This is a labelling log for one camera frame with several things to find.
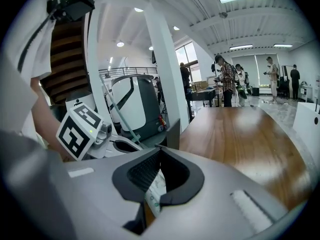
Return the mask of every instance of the man in plaid shirt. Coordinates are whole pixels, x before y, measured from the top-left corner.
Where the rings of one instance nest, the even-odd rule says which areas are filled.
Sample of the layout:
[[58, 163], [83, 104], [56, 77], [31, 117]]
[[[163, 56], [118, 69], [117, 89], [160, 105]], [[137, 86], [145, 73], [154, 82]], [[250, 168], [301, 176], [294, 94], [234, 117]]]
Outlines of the man in plaid shirt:
[[220, 81], [223, 84], [223, 97], [224, 97], [224, 107], [232, 107], [231, 99], [232, 94], [236, 92], [234, 70], [232, 66], [225, 61], [221, 55], [215, 57], [215, 63], [221, 67], [221, 75], [219, 75]]

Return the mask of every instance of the wooden tabletop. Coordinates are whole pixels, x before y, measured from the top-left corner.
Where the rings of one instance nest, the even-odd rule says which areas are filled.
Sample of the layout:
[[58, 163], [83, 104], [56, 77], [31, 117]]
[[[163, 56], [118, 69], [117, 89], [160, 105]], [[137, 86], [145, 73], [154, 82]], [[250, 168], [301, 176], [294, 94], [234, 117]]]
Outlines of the wooden tabletop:
[[179, 149], [235, 167], [289, 210], [310, 196], [310, 177], [298, 150], [259, 107], [202, 108], [181, 134]]

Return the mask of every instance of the person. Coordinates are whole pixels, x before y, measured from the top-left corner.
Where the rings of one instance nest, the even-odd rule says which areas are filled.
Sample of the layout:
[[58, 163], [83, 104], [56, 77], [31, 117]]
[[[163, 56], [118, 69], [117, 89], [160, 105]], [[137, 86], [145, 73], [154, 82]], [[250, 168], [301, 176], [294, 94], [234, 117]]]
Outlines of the person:
[[293, 100], [298, 100], [298, 89], [299, 89], [299, 79], [300, 79], [300, 73], [297, 70], [297, 65], [293, 65], [293, 69], [290, 72], [291, 81], [292, 81], [292, 95]]
[[[246, 89], [246, 84], [245, 84], [246, 73], [245, 73], [244, 69], [240, 66], [240, 64], [235, 65], [235, 69], [236, 69], [236, 74], [239, 79], [239, 84], [242, 86], [243, 90], [245, 90]], [[245, 102], [246, 102], [246, 100], [241, 95], [239, 95], [239, 103], [240, 103], [241, 107], [245, 106]]]
[[[48, 0], [28, 0], [14, 20], [4, 40], [3, 55], [14, 70], [18, 71], [18, 62], [24, 47], [39, 25], [47, 18]], [[18, 134], [42, 143], [39, 134], [57, 151], [64, 161], [74, 160], [56, 138], [60, 122], [52, 114], [46, 98], [40, 88], [39, 80], [51, 74], [50, 49], [52, 31], [56, 21], [50, 19], [42, 31], [31, 43], [19, 74], [24, 82], [30, 86], [36, 102]]]
[[154, 80], [155, 80], [155, 87], [158, 89], [158, 104], [160, 105], [161, 97], [164, 96], [164, 93], [162, 91], [162, 85], [159, 77], [156, 76]]
[[190, 72], [185, 67], [185, 64], [183, 62], [180, 63], [180, 72], [181, 72], [181, 77], [182, 77], [184, 93], [186, 94], [187, 89], [190, 88], [190, 83], [189, 83]]
[[224, 107], [232, 107], [232, 94], [236, 92], [234, 70], [231, 64], [227, 63], [221, 55], [217, 55], [214, 59], [221, 67], [221, 75], [219, 76], [223, 86]]
[[270, 86], [271, 86], [271, 93], [272, 93], [272, 101], [271, 103], [277, 102], [277, 74], [278, 74], [278, 68], [276, 64], [274, 64], [271, 57], [266, 58], [266, 60], [269, 63], [269, 71], [266, 73], [269, 76], [270, 79]]

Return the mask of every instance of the plaid shirt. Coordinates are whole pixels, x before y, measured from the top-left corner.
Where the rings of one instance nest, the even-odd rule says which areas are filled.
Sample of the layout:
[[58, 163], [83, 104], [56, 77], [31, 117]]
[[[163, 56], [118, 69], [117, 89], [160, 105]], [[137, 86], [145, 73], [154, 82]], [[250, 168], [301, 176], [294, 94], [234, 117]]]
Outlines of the plaid shirt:
[[225, 92], [230, 90], [232, 92], [236, 92], [236, 85], [234, 79], [234, 71], [230, 64], [225, 63], [224, 66], [221, 68], [222, 73], [222, 90]]

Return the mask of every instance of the trash can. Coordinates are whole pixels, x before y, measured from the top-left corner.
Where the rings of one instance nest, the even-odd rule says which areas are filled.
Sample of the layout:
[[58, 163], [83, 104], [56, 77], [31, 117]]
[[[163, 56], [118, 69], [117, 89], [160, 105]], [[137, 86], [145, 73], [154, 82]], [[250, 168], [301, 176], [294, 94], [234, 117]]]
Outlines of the trash can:
[[259, 88], [257, 87], [252, 88], [252, 96], [259, 96]]

